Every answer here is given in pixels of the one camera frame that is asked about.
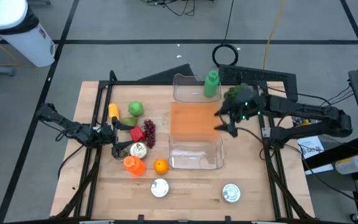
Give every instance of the wooden table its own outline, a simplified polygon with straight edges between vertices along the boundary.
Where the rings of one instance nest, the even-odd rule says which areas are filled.
[[[281,82],[268,85],[283,90]],[[82,83],[74,121],[91,122],[97,87],[98,82]],[[222,169],[169,170],[166,175],[159,176],[153,170],[153,164],[157,158],[168,157],[172,86],[113,86],[111,102],[118,104],[121,117],[128,116],[128,104],[134,100],[143,102],[145,108],[139,121],[150,118],[157,125],[156,145],[144,159],[147,167],[145,174],[135,179],[124,170],[122,162],[112,157],[111,146],[103,148],[92,219],[136,220],[139,214],[145,215],[146,220],[223,220],[226,215],[230,215],[232,220],[275,219],[266,163],[259,158],[262,145],[256,138],[243,131],[239,131],[237,138],[221,133],[225,163]],[[281,125],[290,127],[291,118],[285,118]],[[243,121],[239,126],[260,136],[257,117]],[[129,134],[121,133],[120,141],[125,140],[130,140]],[[295,140],[288,143],[298,148]],[[65,157],[79,146],[76,141],[69,140]],[[281,152],[288,189],[305,211],[314,216],[300,154],[289,148]],[[60,212],[78,188],[84,156],[85,150],[63,167],[51,215]],[[164,198],[155,198],[150,191],[152,181],[159,177],[170,184],[170,191]],[[227,183],[235,183],[240,188],[241,198],[237,203],[227,203],[222,198],[222,188]],[[279,188],[277,192],[281,214],[285,217]],[[85,192],[81,214],[85,214],[87,201],[88,192]]]

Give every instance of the tin can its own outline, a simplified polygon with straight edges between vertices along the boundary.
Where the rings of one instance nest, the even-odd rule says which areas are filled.
[[[143,159],[147,154],[147,147],[141,142],[135,142],[131,145],[131,156],[137,156]]]
[[[234,203],[240,199],[241,192],[236,184],[226,184],[222,190],[223,198],[230,203]]]
[[[169,191],[169,185],[164,179],[156,179],[153,181],[151,189],[154,196],[164,197]]]

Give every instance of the orange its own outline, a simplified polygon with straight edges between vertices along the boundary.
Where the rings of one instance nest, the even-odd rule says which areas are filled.
[[[158,174],[165,174],[166,172],[168,172],[169,165],[168,165],[167,160],[165,160],[165,159],[157,159],[154,162],[154,170]]]

